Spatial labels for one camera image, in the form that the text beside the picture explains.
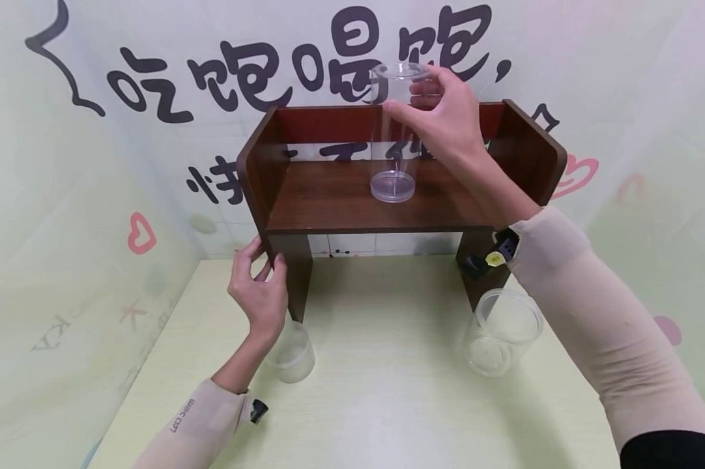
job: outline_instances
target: wooden shelf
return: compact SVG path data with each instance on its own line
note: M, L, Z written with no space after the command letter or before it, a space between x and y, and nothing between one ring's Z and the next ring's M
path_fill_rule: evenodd
M566 150L516 104L481 103L481 137L501 169L535 202L544 205L566 167ZM412 129L391 123L382 135L381 106L269 109L238 155L236 171L270 260L287 265L288 308L303 321L313 257L309 234L462 232L458 265L494 245L474 197L441 163L418 160L416 191L407 202L384 203L371 195L371 167L378 162L290 163L288 144L389 142ZM470 305L504 285L506 266L478 280L463 277Z
M269 216L270 234L466 231L488 223L475 197L435 160L416 162L410 201L371 195L371 162L289 164Z

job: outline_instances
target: finger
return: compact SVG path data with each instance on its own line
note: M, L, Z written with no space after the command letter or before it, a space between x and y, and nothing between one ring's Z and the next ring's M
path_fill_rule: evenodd
M264 252L261 246L261 238L253 238L248 245L235 253L233 260L233 278L236 280L247 280L251 278L251 264Z
M274 258L274 275L269 283L281 283L285 285L285 280L287 279L287 264L285 264L285 257L280 253L280 255Z
M410 93L412 94L443 94L442 85L431 79L426 79L410 85Z
M384 102L384 112L416 131L423 128L423 123L425 123L428 116L427 111L413 108L393 99L387 99Z
M410 104L418 108L433 109L441 103L443 96L412 96Z
M459 77L448 68L436 67L435 65L426 65L425 67L431 73L431 79L434 79L443 86L444 92L457 85L461 86L465 84L465 82L459 79Z
M255 281L266 281L266 278L269 276L269 272L272 271L272 263L269 262L269 259L266 260L264 263L264 267L262 267L262 270L259 272L258 276L255 276L253 280Z

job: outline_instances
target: clear plastic cup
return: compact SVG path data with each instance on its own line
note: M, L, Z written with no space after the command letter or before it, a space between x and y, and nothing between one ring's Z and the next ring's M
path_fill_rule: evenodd
M542 333L545 321L535 301L520 292L485 292L465 333L462 357L488 377L504 376Z
M371 194L379 201L400 203L415 193L421 144L416 134L383 112L387 99L409 104L410 85L430 77L420 64L380 64L371 70L371 104L378 106L371 135Z
M277 343L266 357L283 383L297 383L307 377L316 365L310 336L303 324L287 321Z

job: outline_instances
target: hand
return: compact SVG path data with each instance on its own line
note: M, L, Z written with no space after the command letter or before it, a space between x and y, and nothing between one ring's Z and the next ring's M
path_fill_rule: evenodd
M287 311L287 265L282 255L274 258L274 275L267 281L272 263L269 259L258 276L251 277L251 265L264 253L261 238L253 239L235 253L233 275L227 292L243 309L250 324L250 335L258 335L272 341L280 336Z
M452 172L476 160L492 162L480 133L480 103L470 87L447 68L426 67L431 79L410 86L411 103L433 109L387 100L384 111L415 130L428 151Z

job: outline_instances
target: yellow tag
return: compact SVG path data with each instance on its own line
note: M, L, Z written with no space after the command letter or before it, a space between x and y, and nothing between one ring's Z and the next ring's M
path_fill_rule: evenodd
M493 251L485 257L485 262L491 267L502 266L506 263L506 259L499 251Z

